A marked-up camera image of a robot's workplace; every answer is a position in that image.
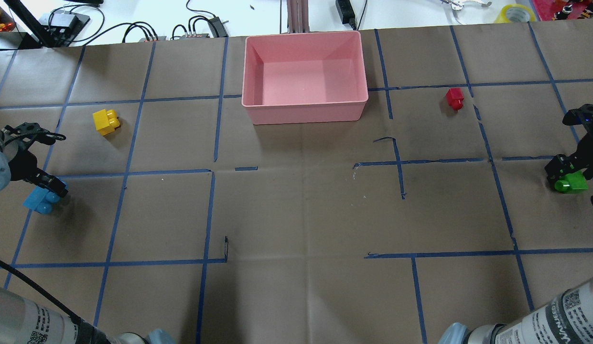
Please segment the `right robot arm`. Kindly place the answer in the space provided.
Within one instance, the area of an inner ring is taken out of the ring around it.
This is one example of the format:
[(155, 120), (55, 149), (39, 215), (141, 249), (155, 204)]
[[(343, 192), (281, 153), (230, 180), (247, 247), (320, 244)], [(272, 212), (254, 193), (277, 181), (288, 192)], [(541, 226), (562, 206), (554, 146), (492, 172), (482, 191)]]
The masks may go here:
[(593, 344), (593, 277), (510, 324), (453, 323), (441, 344)]

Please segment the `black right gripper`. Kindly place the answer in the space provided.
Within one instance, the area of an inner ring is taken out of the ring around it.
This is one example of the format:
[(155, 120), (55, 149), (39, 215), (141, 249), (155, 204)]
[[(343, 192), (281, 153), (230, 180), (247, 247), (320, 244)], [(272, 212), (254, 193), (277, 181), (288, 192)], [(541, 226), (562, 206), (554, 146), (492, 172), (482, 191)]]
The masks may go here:
[(593, 134), (586, 134), (573, 154), (554, 155), (545, 166), (549, 186), (554, 186), (566, 174), (577, 171), (582, 171), (586, 180), (593, 178)]

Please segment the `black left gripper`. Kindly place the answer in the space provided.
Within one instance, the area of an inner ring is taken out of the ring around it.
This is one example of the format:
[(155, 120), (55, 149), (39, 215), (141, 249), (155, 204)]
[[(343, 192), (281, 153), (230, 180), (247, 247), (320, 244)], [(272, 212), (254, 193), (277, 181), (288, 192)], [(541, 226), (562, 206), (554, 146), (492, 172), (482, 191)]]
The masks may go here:
[(16, 127), (7, 126), (7, 159), (11, 180), (24, 180), (65, 198), (68, 194), (67, 184), (38, 168), (36, 155), (29, 151), (34, 143), (52, 146), (63, 140), (65, 135), (44, 129), (38, 123), (24, 122)]

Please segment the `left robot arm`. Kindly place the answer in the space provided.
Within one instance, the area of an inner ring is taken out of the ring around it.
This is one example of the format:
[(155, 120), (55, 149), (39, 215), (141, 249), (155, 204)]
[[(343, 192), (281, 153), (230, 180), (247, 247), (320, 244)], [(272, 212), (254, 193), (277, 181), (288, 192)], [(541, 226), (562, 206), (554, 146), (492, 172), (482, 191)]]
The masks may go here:
[[(67, 185), (54, 175), (38, 168), (38, 160), (29, 149), (39, 142), (47, 146), (65, 136), (39, 126), (23, 123), (0, 129), (0, 191), (12, 181), (34, 185), (24, 206), (40, 214), (49, 214), (53, 205), (67, 196)], [(0, 344), (173, 344), (174, 339), (161, 329), (146, 336), (126, 332), (107, 335), (71, 311), (57, 298), (24, 273), (0, 259), (0, 268), (16, 276), (39, 292), (59, 309), (53, 311), (30, 299), (0, 287)]]

